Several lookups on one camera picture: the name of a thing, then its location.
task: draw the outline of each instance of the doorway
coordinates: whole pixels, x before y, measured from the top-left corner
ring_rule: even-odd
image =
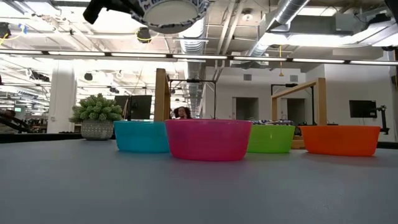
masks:
[[[305,99],[287,99],[287,119],[295,125],[305,122]]]
[[[234,97],[233,98],[233,119],[239,120],[258,120],[259,119],[259,99]]]

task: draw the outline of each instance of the succulent plant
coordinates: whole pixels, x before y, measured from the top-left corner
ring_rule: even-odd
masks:
[[[107,100],[98,94],[91,95],[84,100],[80,100],[80,106],[74,106],[73,116],[69,118],[70,122],[80,123],[90,119],[95,121],[119,121],[122,119],[122,108],[115,105],[114,100]]]

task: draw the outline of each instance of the dark hair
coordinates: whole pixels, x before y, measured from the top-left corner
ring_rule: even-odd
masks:
[[[15,117],[15,115],[16,115],[15,111],[13,111],[13,110],[6,110],[6,111],[10,112],[12,117]]]
[[[187,114],[187,119],[192,119],[191,110],[189,108],[187,108],[187,107],[184,107],[184,106],[180,106],[179,108],[175,108],[173,110],[175,118],[179,118],[180,117],[180,115],[178,115],[178,109],[180,109],[180,108],[184,108],[185,114]]]

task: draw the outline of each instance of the person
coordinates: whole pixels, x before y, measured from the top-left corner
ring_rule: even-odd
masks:
[[[0,111],[0,113],[6,115],[6,116],[2,116],[2,118],[12,122],[11,118],[14,118],[16,113],[13,110],[6,110],[6,111]],[[18,133],[18,130],[15,130],[12,127],[9,127],[5,124],[0,123],[0,133]]]
[[[191,110],[187,107],[181,106],[173,110],[175,119],[192,119]]]

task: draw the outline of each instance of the wooden frame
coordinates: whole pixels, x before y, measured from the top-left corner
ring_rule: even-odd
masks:
[[[156,70],[154,121],[170,119],[170,90],[166,70]]]
[[[287,90],[281,91],[279,93],[273,94],[271,96],[271,120],[278,120],[278,98],[289,95],[291,93],[304,90],[311,86],[317,86],[315,98],[315,105],[317,107],[317,124],[320,126],[328,125],[328,119],[326,115],[326,80],[325,78],[318,78],[313,82],[306,82],[303,84],[299,84],[295,87],[289,88]],[[301,149],[304,148],[303,138],[300,136],[295,136],[293,139],[293,149]]]

